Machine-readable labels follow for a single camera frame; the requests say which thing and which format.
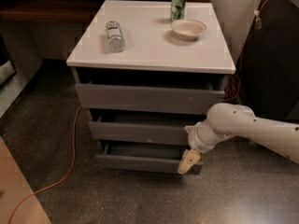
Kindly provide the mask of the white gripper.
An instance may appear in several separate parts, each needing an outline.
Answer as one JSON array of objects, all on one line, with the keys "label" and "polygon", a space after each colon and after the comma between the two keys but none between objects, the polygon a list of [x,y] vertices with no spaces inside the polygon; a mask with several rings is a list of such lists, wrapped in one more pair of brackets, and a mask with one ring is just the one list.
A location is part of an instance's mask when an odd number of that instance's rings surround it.
[{"label": "white gripper", "polygon": [[187,125],[185,131],[188,134],[188,145],[191,149],[183,152],[182,159],[178,165],[178,172],[181,175],[186,174],[201,159],[200,153],[208,153],[215,146],[206,144],[201,140],[197,133],[197,126]]}]

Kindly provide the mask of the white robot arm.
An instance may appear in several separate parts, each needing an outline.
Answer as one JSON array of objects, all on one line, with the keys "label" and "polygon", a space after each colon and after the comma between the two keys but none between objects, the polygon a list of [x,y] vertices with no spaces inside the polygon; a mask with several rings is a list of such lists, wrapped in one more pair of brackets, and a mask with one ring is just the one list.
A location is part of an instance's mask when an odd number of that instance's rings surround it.
[{"label": "white robot arm", "polygon": [[206,119],[193,126],[186,126],[188,145],[178,165],[178,172],[186,174],[201,155],[218,143],[236,136],[269,148],[299,162],[299,125],[272,119],[262,119],[244,105],[218,103],[209,108]]}]

